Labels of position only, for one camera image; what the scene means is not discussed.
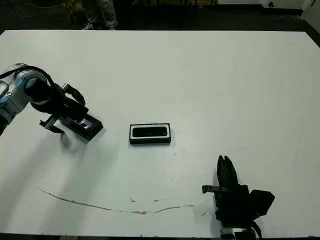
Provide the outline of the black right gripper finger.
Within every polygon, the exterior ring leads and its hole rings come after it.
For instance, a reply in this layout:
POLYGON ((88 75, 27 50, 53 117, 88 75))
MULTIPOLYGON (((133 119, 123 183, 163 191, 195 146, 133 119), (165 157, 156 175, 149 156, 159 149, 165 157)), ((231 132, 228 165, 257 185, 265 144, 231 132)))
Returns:
POLYGON ((228 156, 224 157, 224 161, 225 161, 225 170, 226 170, 225 186, 227 188, 234 188, 236 185, 239 184, 237 172, 234 168, 234 165, 231 159, 228 156))
POLYGON ((218 157, 217 161, 217 180, 220 187, 226 186, 226 161, 222 155, 218 157))

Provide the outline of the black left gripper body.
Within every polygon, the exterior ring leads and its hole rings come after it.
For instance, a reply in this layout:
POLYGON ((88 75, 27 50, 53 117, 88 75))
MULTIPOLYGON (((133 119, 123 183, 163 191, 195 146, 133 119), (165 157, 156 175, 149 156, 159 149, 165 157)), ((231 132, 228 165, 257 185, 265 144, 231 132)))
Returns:
POLYGON ((52 92, 47 100, 31 101, 31 106, 39 112, 50 114, 46 121, 39 124, 49 130, 49 126, 54 125, 57 120, 70 119, 72 121, 82 120, 89 109, 86 105, 77 102, 70 94, 66 93, 66 87, 70 84, 66 83, 63 87, 55 84, 57 93, 52 92))

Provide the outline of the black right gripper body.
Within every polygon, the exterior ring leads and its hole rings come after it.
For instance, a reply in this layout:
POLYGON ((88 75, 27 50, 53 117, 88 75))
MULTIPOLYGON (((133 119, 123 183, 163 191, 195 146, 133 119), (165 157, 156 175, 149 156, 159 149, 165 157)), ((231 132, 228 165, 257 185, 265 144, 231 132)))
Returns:
POLYGON ((202 192, 214 194, 215 217, 223 226, 249 226, 258 218, 247 185, 203 185, 202 192))

